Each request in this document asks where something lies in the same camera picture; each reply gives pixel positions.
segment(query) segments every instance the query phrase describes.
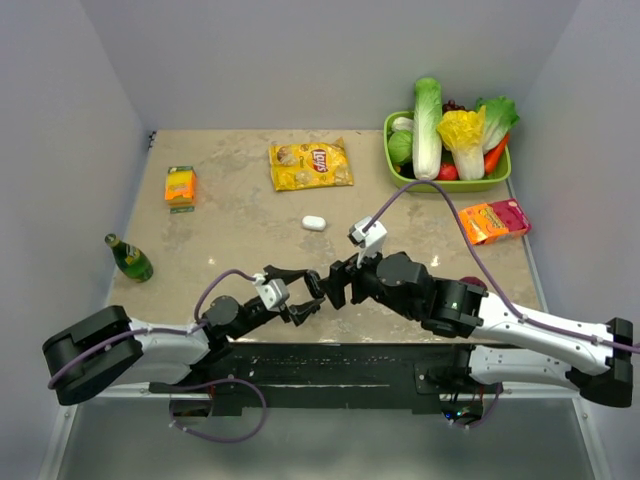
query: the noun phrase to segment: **lettuce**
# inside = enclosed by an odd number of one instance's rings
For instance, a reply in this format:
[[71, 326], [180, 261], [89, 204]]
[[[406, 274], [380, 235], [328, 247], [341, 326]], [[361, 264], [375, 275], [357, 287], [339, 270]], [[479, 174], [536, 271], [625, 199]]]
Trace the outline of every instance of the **lettuce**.
[[389, 138], [387, 149], [389, 159], [394, 165], [404, 165], [411, 160], [413, 134], [407, 130], [399, 130]]
[[416, 82], [413, 114], [413, 171], [416, 178], [433, 180], [440, 171], [442, 140], [436, 127], [442, 120], [442, 88], [431, 77]]
[[485, 108], [480, 111], [447, 112], [438, 124], [442, 143], [451, 151], [460, 180], [479, 180], [484, 176], [482, 132], [485, 124]]
[[516, 113], [516, 103], [507, 97], [490, 100], [479, 98], [476, 102], [476, 112], [480, 111], [482, 106], [487, 107], [482, 141], [482, 151], [487, 153], [500, 143], [507, 132], [518, 123], [520, 117]]

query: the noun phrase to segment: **small box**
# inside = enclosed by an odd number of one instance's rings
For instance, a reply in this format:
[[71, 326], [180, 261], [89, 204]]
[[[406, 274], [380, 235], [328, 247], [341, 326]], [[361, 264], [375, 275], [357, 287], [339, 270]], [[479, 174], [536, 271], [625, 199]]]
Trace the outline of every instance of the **small box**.
[[474, 205], [461, 210], [459, 216], [474, 245], [521, 237], [531, 230], [531, 223], [515, 198]]
[[193, 167], [169, 167], [164, 199], [172, 208], [196, 204], [196, 172]]

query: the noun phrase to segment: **bottle label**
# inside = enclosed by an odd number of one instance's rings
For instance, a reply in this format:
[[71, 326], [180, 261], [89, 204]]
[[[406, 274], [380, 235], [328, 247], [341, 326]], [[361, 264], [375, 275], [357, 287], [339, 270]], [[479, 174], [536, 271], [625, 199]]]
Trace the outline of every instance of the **bottle label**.
[[124, 259], [127, 265], [131, 265], [133, 262], [135, 262], [139, 258], [140, 258], [140, 250], [138, 250], [136, 247], [132, 245], [127, 245], [127, 257]]

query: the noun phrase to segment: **beer bottle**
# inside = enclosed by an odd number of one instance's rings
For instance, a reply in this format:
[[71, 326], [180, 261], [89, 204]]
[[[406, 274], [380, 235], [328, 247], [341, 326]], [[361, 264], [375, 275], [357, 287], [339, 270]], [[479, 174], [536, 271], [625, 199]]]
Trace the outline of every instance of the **beer bottle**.
[[121, 241], [115, 233], [104, 237], [104, 241], [113, 253], [118, 268], [136, 282], [146, 282], [153, 275], [153, 266], [147, 256], [134, 247]]

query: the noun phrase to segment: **green basket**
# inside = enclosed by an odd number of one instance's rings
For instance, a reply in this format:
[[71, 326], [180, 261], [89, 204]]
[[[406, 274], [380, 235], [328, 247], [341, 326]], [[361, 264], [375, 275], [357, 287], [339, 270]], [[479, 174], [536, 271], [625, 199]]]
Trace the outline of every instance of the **green basket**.
[[[389, 173], [391, 175], [391, 181], [398, 187], [404, 187], [407, 183], [411, 183], [414, 179], [405, 178], [395, 171], [391, 159], [389, 158], [389, 146], [388, 141], [391, 136], [391, 123], [398, 117], [405, 117], [413, 119], [413, 112], [395, 112], [387, 117], [384, 121], [384, 153], [387, 156], [387, 166], [389, 167]], [[442, 160], [445, 162], [453, 163], [451, 158], [451, 152], [442, 149]], [[485, 175], [480, 180], [455, 180], [440, 181], [437, 183], [442, 186], [447, 192], [460, 193], [460, 192], [484, 192], [491, 190], [500, 182], [504, 182], [509, 175], [511, 175], [511, 157], [509, 155], [509, 148], [505, 147], [498, 166], [490, 174]], [[436, 189], [429, 185], [416, 185], [409, 189], [412, 192], [436, 192]]]

